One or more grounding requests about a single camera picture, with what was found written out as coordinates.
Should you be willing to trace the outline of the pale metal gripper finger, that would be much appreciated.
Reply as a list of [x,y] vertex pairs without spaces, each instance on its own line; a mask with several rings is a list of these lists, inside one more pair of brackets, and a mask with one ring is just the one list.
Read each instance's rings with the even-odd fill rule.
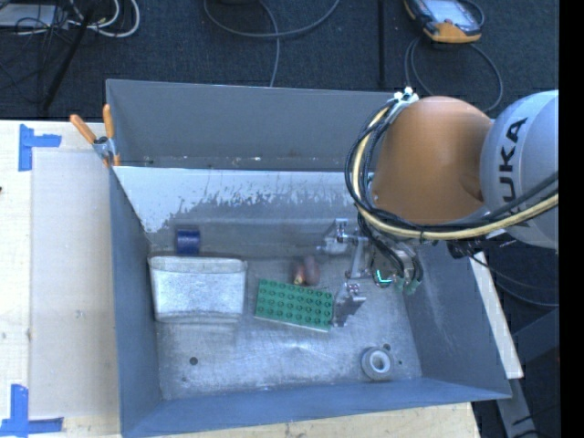
[[324,255],[342,255],[365,241],[358,227],[349,227],[347,218],[336,218],[322,235],[317,250]]
[[334,326],[344,327],[349,316],[355,315],[366,299],[361,293],[359,283],[353,281],[343,283],[334,298]]

